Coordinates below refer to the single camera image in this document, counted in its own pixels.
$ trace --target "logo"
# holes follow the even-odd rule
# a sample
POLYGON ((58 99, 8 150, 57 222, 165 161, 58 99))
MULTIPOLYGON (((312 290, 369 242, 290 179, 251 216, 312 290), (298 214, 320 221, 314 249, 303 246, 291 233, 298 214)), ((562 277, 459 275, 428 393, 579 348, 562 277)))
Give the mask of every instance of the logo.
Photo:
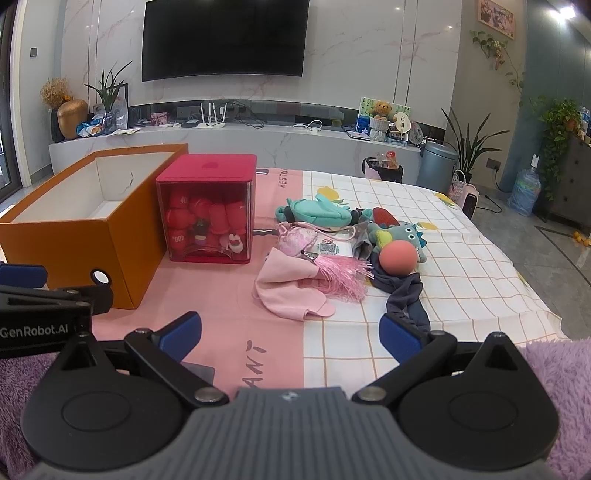
POLYGON ((62 335, 68 333, 68 324, 62 323, 58 326, 50 325, 42 327, 40 325, 36 327, 25 326, 22 328, 11 328, 6 327, 0 328, 0 338, 24 338, 24 337, 39 337, 45 335, 62 335))

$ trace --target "qr code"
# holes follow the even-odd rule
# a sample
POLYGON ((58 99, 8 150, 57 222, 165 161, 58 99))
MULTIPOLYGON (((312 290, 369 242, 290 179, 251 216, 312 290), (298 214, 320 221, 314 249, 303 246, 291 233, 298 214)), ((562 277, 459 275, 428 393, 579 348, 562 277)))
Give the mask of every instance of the qr code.
POLYGON ((325 255, 338 255, 339 254, 339 246, 335 245, 335 244, 319 243, 316 247, 317 247, 319 254, 325 254, 325 255))

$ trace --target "pink tassel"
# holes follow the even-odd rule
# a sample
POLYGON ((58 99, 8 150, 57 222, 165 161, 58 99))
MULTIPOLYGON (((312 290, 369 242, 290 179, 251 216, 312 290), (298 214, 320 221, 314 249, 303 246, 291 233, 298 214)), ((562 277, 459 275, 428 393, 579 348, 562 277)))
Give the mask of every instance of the pink tassel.
POLYGON ((361 301, 365 298, 365 277, 373 277, 371 264, 352 257, 302 252, 318 267, 324 280, 316 288, 325 295, 361 301))

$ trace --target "trash can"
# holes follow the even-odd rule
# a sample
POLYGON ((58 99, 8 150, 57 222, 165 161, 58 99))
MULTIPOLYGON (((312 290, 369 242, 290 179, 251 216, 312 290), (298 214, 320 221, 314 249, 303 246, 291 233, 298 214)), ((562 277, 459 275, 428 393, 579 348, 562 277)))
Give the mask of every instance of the trash can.
POLYGON ((457 152, 451 147, 435 142, 427 142, 424 144, 424 148, 421 149, 421 157, 417 187, 447 195, 452 184, 453 171, 457 164, 457 152))

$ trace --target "water bottle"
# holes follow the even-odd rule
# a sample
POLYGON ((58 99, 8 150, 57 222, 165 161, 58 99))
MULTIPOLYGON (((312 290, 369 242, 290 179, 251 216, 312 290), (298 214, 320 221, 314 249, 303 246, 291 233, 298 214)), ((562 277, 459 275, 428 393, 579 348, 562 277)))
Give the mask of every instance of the water bottle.
POLYGON ((519 172, 511 196, 507 200, 507 205, 511 209, 524 216, 531 215, 535 201, 542 189, 540 177, 536 171, 539 160, 540 158, 534 155, 531 160, 531 167, 519 172))

